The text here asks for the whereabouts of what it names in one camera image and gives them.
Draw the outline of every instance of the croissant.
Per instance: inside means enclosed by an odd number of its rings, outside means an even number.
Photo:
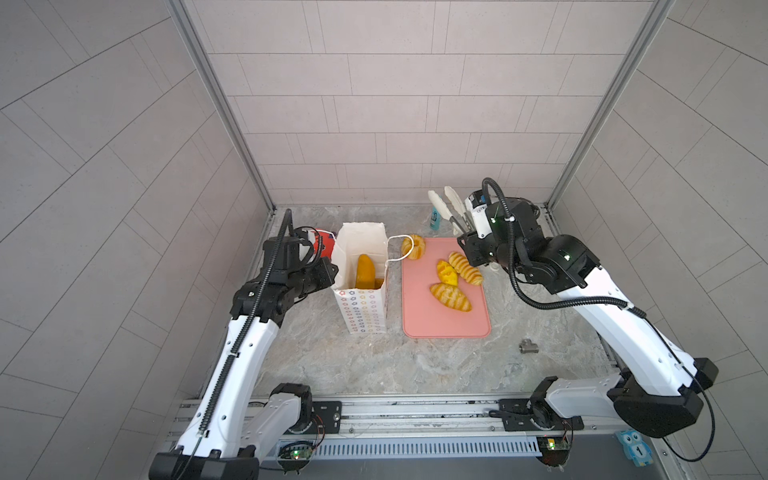
[[[468,312],[472,310],[472,305],[469,302],[467,296],[458,289],[457,286],[448,285],[447,283],[436,283],[429,287],[429,291],[435,296],[440,303],[459,310],[461,312]]]
[[[469,264],[467,257],[459,252],[451,252],[448,255],[448,263],[456,269],[458,274],[471,285],[482,285],[482,273]]]

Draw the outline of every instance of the marble table surface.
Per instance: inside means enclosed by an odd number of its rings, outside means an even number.
[[[293,207],[295,226],[338,231],[343,222],[383,222],[388,235],[450,237],[443,221],[429,228],[431,206]],[[284,208],[271,227],[276,234]],[[392,241],[390,257],[399,257]],[[542,311],[525,305],[503,270],[482,267],[492,331],[483,339],[412,339],[402,331],[401,270],[390,270],[387,332],[348,332],[331,290],[314,293],[285,317],[261,369],[255,396],[281,382],[304,383],[315,395],[531,392],[546,376],[566,379],[617,371],[594,329],[573,309]],[[539,301],[552,301],[540,286],[523,286]],[[521,354],[530,338],[539,353]]]

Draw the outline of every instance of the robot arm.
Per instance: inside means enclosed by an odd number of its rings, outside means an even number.
[[[200,407],[176,449],[155,456],[150,480],[257,478],[259,463],[280,436],[311,423],[310,388],[281,384],[250,423],[248,448],[240,448],[253,385],[286,312],[297,300],[333,285],[338,273],[320,256],[322,239],[315,251],[307,236],[293,230],[287,210],[277,237],[264,242],[263,268],[234,296],[227,339]]]
[[[488,186],[495,191],[495,203]],[[618,416],[654,438],[696,422],[703,407],[697,393],[717,377],[717,367],[709,359],[692,358],[659,333],[580,240],[570,235],[545,238],[536,221],[538,208],[528,200],[505,197],[496,182],[486,178],[483,189],[467,203],[476,231],[461,235],[458,243],[469,263],[502,265],[515,293],[534,308],[575,308],[628,367],[608,378],[549,377],[531,398],[533,408],[550,409],[562,418]],[[543,285],[562,301],[539,303],[529,298],[516,274],[525,283]]]

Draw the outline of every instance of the pink cutting board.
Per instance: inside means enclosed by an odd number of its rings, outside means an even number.
[[[470,285],[459,277],[458,288],[472,304],[459,312],[440,303],[429,287],[440,283],[437,262],[448,261],[451,252],[461,253],[455,238],[425,238],[424,256],[402,261],[402,329],[412,338],[482,338],[491,332],[491,319],[482,286]]]

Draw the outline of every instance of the bread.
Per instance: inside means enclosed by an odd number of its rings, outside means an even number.
[[[458,286],[458,274],[453,269],[450,263],[445,260],[437,262],[437,277],[441,282],[448,285]]]
[[[436,283],[429,287],[432,295],[443,305],[460,312],[472,310],[472,305],[467,296],[455,285]]]
[[[471,285],[482,285],[482,273],[480,270],[474,268],[469,264],[467,257],[461,255],[459,252],[451,252],[448,255],[448,263],[456,269],[459,275]]]
[[[413,241],[415,242],[415,246],[413,247],[413,251],[411,251],[411,254],[408,255],[408,258],[410,260],[418,260],[419,258],[424,255],[424,252],[427,250],[427,243],[424,241],[424,237],[421,235],[411,235],[413,237]],[[406,255],[409,250],[411,250],[411,239],[406,237],[402,241],[402,247],[400,247],[400,255]]]

